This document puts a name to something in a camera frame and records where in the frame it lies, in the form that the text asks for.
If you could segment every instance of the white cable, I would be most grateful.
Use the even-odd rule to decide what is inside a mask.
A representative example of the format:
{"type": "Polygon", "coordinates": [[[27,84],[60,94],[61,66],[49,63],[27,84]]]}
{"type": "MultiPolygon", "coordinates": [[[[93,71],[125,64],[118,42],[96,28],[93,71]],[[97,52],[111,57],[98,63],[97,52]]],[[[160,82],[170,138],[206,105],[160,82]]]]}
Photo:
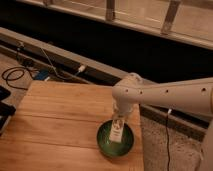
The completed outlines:
{"type": "MultiPolygon", "coordinates": [[[[44,49],[41,48],[41,50],[42,50],[44,56],[47,58],[48,62],[50,63],[50,65],[51,65],[53,71],[55,72],[55,75],[56,75],[58,78],[60,78],[60,79],[62,79],[62,80],[73,79],[73,77],[68,77],[68,78],[62,77],[62,76],[57,72],[56,67],[54,67],[52,61],[50,60],[49,56],[46,54],[46,52],[44,51],[44,49]]],[[[87,67],[86,65],[81,65],[81,66],[78,68],[78,72],[75,74],[75,76],[77,76],[78,74],[84,72],[85,69],[86,69],[86,67],[87,67]]]]}

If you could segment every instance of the green bowl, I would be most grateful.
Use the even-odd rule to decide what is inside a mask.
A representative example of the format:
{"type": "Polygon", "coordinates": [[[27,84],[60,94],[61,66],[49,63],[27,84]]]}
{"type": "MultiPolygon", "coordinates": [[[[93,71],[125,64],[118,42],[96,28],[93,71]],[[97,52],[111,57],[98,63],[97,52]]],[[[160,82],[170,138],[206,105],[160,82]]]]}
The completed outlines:
{"type": "Polygon", "coordinates": [[[127,124],[124,124],[121,143],[112,142],[109,140],[112,120],[103,123],[97,133],[97,143],[100,151],[108,157],[119,157],[127,154],[133,144],[134,135],[127,124]]]}

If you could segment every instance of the wooden table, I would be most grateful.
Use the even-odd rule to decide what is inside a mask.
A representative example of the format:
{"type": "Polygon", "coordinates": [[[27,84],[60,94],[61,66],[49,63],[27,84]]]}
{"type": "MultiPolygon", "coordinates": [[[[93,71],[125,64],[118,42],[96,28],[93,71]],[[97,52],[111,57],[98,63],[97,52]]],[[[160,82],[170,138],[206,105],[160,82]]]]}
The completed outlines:
{"type": "Polygon", "coordinates": [[[0,138],[1,171],[143,171],[138,106],[135,143],[120,158],[101,154],[99,126],[111,118],[111,87],[34,81],[0,138]]]}

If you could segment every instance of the black wall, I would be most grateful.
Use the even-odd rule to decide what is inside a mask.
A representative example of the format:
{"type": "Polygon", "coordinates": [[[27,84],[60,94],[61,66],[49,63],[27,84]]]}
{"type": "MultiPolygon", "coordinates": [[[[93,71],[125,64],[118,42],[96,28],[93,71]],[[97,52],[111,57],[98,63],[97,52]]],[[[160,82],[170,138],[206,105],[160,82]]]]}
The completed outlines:
{"type": "Polygon", "coordinates": [[[12,0],[0,26],[156,82],[213,76],[213,51],[12,0]]]}

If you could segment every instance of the cable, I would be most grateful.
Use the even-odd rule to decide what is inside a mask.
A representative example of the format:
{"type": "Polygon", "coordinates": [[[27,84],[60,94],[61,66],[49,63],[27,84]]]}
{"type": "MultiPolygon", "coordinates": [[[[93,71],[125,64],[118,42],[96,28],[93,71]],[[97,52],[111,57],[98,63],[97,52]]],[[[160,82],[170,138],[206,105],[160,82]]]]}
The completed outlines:
{"type": "Polygon", "coordinates": [[[168,162],[167,162],[167,171],[169,171],[170,166],[170,149],[169,149],[169,130],[168,130],[168,121],[169,121],[169,115],[172,113],[172,109],[169,109],[166,116],[166,136],[167,136],[167,142],[166,142],[166,148],[167,148],[167,154],[168,154],[168,162]]]}
{"type": "Polygon", "coordinates": [[[12,68],[6,69],[1,74],[1,77],[3,80],[6,81],[6,84],[11,88],[20,89],[20,90],[28,90],[27,88],[17,87],[17,86],[10,84],[10,81],[17,81],[17,80],[21,79],[25,75],[25,71],[27,71],[29,73],[30,77],[33,79],[32,72],[34,72],[35,70],[30,70],[29,68],[26,68],[26,67],[12,67],[12,68]],[[11,75],[13,75],[15,72],[21,72],[21,75],[15,77],[15,78],[10,78],[11,75]]]}
{"type": "MultiPolygon", "coordinates": [[[[58,78],[60,78],[60,79],[62,79],[62,80],[72,80],[72,79],[73,79],[73,77],[63,77],[63,76],[61,76],[61,75],[58,73],[57,68],[53,65],[53,63],[52,63],[52,61],[50,60],[49,56],[48,56],[48,55],[46,54],[46,52],[44,51],[44,49],[42,49],[42,48],[40,48],[40,49],[41,49],[42,53],[44,54],[44,56],[47,58],[47,60],[48,60],[48,62],[50,63],[50,65],[51,65],[51,67],[52,67],[52,69],[53,69],[55,75],[56,75],[58,78]]],[[[84,72],[85,69],[86,69],[86,65],[81,65],[81,66],[78,68],[78,71],[77,71],[74,75],[77,76],[78,74],[84,72]]]]}

